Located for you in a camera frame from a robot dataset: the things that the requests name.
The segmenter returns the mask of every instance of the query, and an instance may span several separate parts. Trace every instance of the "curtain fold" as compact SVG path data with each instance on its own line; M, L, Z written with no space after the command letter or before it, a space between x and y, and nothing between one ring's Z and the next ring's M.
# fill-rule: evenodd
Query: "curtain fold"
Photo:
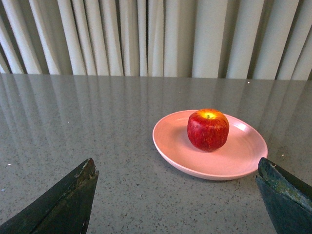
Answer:
M102 0L101 7L110 75L123 76L115 0Z
M299 0L277 0L254 69L254 79L275 79Z
M311 0L0 0L0 72L308 80L311 12Z
M225 0L198 1L193 77L218 77L226 9L227 1Z
M82 57L88 75L96 75L96 65L93 58L88 22L83 0L73 0L73 8L77 24L79 41L82 48Z
M19 46L27 73L42 74L42 69L23 18L20 3L17 0L3 0L2 3Z
M263 3L240 2L226 78L247 78Z
M10 40L9 34L5 28L2 18L0 17L0 44L3 48L6 58L8 59L8 65L5 64L5 60L1 55L1 67L3 71L2 73L9 73L8 67L11 68L12 73L14 74L22 74L23 68L20 64L19 58L14 50L13 44Z

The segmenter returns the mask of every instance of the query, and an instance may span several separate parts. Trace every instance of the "curtain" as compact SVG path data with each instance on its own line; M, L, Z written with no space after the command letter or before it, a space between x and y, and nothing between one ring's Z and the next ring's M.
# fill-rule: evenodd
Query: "curtain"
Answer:
M0 72L309 80L312 0L1 0Z

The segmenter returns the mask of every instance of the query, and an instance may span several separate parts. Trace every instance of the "plate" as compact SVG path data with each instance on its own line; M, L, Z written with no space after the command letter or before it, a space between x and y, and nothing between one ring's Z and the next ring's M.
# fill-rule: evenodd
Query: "plate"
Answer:
M226 115L230 130L226 143L214 152L195 148L187 136L189 116L196 110L172 113L153 129L154 144L163 158L177 169L203 179L231 180L258 169L268 156L263 137L247 123Z

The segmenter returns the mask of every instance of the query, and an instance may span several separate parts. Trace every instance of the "table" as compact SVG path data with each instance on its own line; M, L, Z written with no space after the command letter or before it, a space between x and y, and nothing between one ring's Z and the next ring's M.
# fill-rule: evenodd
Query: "table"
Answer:
M0 223L85 159L99 170L88 233L275 233L255 182L185 174L156 150L164 116L215 108L253 126L268 159L312 184L312 82L0 76Z

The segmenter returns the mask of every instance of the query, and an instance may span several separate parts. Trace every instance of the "glossy surface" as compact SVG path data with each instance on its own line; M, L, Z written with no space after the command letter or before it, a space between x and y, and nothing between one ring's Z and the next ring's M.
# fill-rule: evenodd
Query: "glossy surface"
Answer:
M257 170L268 148L254 128L225 114L230 124L228 139L221 148L207 153L195 148L187 136L187 122L194 111L172 113L155 125L154 144L165 160L187 174L210 180L237 179Z
M85 159L99 170L88 233L274 234L257 172L210 181L158 153L156 123L211 107L265 139L268 159L312 184L312 83L1 75L0 222Z

